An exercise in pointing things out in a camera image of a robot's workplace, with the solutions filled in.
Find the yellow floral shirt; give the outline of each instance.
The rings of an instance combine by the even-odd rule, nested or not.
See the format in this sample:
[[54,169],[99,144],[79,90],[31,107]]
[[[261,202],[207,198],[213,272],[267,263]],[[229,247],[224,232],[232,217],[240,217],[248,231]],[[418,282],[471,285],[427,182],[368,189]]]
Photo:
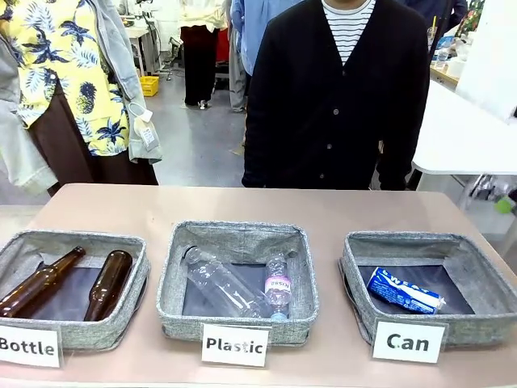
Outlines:
[[87,0],[0,0],[0,33],[18,62],[18,115],[27,127],[47,110],[59,79],[90,152],[112,156],[128,148],[122,92]]

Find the gray fabric basket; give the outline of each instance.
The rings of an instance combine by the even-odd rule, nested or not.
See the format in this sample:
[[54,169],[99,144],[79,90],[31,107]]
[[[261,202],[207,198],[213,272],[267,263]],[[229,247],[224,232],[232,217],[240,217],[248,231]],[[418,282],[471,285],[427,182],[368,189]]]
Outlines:
[[0,325],[47,330],[59,328],[62,347],[66,351],[106,351],[118,345],[139,306],[149,275],[150,264],[142,238],[54,230],[18,233],[0,251],[0,297],[30,276],[39,263],[50,264],[77,245],[86,250],[86,256],[75,266],[77,269],[101,268],[107,255],[115,249],[125,250],[133,258],[132,271],[109,317],[99,322],[0,318]]
[[[448,336],[444,339],[444,345],[448,347],[499,344],[507,340],[517,321],[515,289],[490,259],[464,236],[354,232],[345,239],[343,256],[340,260],[343,279],[355,307],[361,335],[369,343],[375,337],[377,319],[401,323],[448,323]],[[472,313],[445,314],[442,310],[435,315],[386,314],[378,308],[379,302],[368,294],[365,285],[368,279],[359,270],[364,266],[399,267],[402,273],[404,268],[408,268],[406,272],[410,273],[411,267],[424,267],[422,270],[426,270],[426,266],[439,266],[459,291],[459,298],[472,308]],[[419,285],[416,280],[400,278]]]
[[[190,245],[215,244],[238,252],[233,263],[264,264],[265,254],[273,245],[293,250],[288,259],[292,282],[292,302],[287,322],[269,318],[222,318],[183,315],[187,290],[187,268],[181,265],[184,248]],[[166,336],[180,340],[201,341],[203,323],[239,327],[270,327],[272,345],[300,346],[317,317],[319,302],[309,243],[305,232],[290,225],[256,222],[185,221],[178,224],[170,238],[169,255],[158,286],[157,309]]]

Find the bottle cap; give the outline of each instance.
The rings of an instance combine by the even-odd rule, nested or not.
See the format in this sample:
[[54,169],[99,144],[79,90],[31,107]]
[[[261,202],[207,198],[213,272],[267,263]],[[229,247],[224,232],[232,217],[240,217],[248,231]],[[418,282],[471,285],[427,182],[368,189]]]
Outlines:
[[282,321],[287,321],[288,317],[286,317],[285,314],[282,314],[282,313],[274,313],[271,316],[271,319],[276,322],[282,322]]

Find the white sign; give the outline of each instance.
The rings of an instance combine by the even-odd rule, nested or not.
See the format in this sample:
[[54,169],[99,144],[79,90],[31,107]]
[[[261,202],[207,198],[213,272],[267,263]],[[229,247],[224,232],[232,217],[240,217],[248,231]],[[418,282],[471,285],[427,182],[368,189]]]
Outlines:
[[0,326],[0,361],[59,368],[57,331]]
[[264,366],[269,330],[203,325],[201,359],[223,364]]
[[444,326],[379,322],[373,358],[435,364],[444,332]]

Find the brown glass bottle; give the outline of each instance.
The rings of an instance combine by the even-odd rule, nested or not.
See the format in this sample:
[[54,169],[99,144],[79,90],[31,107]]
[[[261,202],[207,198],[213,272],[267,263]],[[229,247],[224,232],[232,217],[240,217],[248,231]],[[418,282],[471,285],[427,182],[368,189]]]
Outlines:
[[102,321],[111,314],[122,294],[131,267],[132,257],[126,251],[113,251],[107,256],[90,290],[90,305],[84,316],[85,321]]
[[0,317],[30,318],[61,286],[70,269],[86,254],[75,247],[58,261],[38,269],[0,301]]

